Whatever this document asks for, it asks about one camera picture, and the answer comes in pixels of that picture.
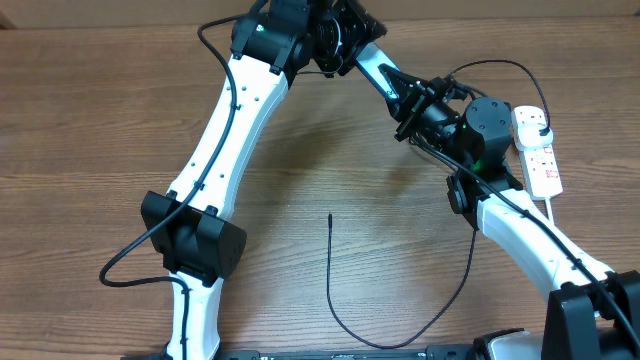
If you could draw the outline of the blue screen smartphone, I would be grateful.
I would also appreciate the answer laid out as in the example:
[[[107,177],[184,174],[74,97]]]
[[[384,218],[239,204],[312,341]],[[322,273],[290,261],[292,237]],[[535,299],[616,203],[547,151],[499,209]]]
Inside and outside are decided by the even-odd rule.
[[[362,49],[356,58],[356,66],[387,102],[399,100],[392,85],[392,78],[399,74],[399,69],[375,42]]]

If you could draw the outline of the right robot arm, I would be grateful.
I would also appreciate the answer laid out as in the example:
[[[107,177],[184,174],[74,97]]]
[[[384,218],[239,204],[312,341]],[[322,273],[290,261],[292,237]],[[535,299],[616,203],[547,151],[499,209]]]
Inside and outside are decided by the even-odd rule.
[[[636,359],[639,274],[617,273],[573,243],[534,205],[506,152],[515,113],[452,75],[424,80],[384,61],[368,76],[399,124],[395,137],[454,166],[450,206],[510,255],[546,300],[544,332],[476,338],[468,359]]]

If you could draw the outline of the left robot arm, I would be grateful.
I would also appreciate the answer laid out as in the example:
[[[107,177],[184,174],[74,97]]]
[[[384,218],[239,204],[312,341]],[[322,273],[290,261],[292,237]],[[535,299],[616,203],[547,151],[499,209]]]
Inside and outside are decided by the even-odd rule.
[[[187,165],[166,194],[149,192],[141,215],[173,286],[173,334],[163,359],[213,359],[222,285],[247,234],[231,223],[260,134],[293,80],[314,61],[345,75],[386,27],[357,1],[258,1],[234,18],[224,88]]]

